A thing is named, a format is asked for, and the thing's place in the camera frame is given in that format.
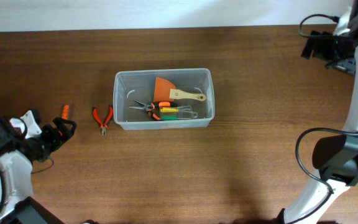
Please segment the orange drill bit holder strip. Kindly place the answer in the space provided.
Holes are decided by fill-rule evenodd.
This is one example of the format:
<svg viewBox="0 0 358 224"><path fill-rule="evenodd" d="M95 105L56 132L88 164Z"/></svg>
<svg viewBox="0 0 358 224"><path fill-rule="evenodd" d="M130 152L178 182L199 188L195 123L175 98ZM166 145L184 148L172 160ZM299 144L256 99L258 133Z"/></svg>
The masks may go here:
<svg viewBox="0 0 358 224"><path fill-rule="evenodd" d="M61 114L61 119L62 120L67 120L68 119L68 115L69 115L69 110L70 110L70 106L69 105L64 105L62 108L62 114ZM61 131L59 131L60 136L63 137L63 133Z"/></svg>

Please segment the orange-black needle nose pliers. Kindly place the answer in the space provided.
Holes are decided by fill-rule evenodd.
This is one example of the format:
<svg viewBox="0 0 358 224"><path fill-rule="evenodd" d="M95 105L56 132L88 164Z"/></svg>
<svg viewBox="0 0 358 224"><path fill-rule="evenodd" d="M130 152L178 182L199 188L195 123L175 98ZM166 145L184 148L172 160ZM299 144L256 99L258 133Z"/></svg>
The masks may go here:
<svg viewBox="0 0 358 224"><path fill-rule="evenodd" d="M154 110L163 108L163 107L177 107L178 105L174 102L170 101L158 101L153 102L151 104L142 103L140 101L134 100L135 103L138 104L138 106L130 106L132 109L142 110L145 111L154 121L160 121L161 118L154 113Z"/></svg>

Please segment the orange scraper with wooden handle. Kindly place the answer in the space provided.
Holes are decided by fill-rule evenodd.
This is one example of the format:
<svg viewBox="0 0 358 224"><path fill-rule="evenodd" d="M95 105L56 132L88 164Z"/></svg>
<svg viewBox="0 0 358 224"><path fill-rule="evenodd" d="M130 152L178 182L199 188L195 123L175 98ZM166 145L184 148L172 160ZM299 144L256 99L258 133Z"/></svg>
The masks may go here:
<svg viewBox="0 0 358 224"><path fill-rule="evenodd" d="M207 97L203 93L189 93L179 90L173 83L164 78L157 77L155 79L154 101L174 102L175 100L185 99L205 101Z"/></svg>

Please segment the clear case of screwdrivers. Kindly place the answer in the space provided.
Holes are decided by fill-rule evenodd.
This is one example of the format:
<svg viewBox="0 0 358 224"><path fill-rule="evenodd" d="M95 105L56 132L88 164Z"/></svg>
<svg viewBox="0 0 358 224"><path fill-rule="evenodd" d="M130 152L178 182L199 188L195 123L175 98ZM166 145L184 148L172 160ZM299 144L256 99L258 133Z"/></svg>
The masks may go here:
<svg viewBox="0 0 358 224"><path fill-rule="evenodd" d="M186 120L196 119L198 113L193 111L190 105L179 107L163 107L159 109L162 120Z"/></svg>

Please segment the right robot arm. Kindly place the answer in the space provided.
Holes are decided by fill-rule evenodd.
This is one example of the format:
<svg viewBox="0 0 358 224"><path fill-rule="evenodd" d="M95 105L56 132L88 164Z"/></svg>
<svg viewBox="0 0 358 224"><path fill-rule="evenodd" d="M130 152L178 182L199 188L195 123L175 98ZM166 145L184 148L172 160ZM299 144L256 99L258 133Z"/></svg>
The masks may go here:
<svg viewBox="0 0 358 224"><path fill-rule="evenodd" d="M315 57L326 62L327 69L354 76L351 105L341 130L311 128L300 134L295 145L295 156L301 170L310 178L299 197L280 211L275 223L320 223L330 205L345 191L358 184L358 1L341 17L329 16L336 23L334 32L298 29L307 39L303 58ZM300 159L301 140L312 132L327 132L312 155L314 171L306 169Z"/></svg>

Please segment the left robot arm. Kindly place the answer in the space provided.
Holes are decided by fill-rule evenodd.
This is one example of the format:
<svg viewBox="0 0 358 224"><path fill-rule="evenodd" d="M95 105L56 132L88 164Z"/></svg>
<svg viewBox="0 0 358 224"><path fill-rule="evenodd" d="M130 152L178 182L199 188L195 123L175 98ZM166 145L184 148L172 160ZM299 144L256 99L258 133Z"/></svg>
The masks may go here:
<svg viewBox="0 0 358 224"><path fill-rule="evenodd" d="M50 159L77 124L56 117L31 136L23 118L0 118L0 223L61 223L34 198L33 163Z"/></svg>

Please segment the clear plastic container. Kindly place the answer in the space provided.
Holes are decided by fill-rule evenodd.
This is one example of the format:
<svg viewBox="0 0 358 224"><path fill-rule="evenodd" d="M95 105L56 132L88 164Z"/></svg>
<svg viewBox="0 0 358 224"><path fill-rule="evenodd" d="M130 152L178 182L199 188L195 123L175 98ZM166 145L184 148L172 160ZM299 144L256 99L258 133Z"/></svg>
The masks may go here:
<svg viewBox="0 0 358 224"><path fill-rule="evenodd" d="M177 89L205 94L204 101L175 100L179 106L191 106L196 118L180 113L177 120L155 121L139 104L154 102L155 79L164 78ZM116 74L113 91L114 121L126 131L207 127L215 115L214 88L211 72L206 68L126 71Z"/></svg>

